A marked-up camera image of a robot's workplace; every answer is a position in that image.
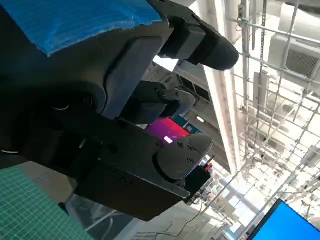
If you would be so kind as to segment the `black left hand blue tape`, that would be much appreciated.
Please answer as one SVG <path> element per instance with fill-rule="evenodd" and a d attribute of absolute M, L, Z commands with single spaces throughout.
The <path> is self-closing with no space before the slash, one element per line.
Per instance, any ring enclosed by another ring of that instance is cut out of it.
<path fill-rule="evenodd" d="M 169 0 L 3 0 L 0 149 L 64 174 L 75 194 L 143 221 L 190 196 L 185 179 L 213 146 L 141 128 L 193 107 L 143 76 L 154 57 L 218 71 L 236 48 Z"/>

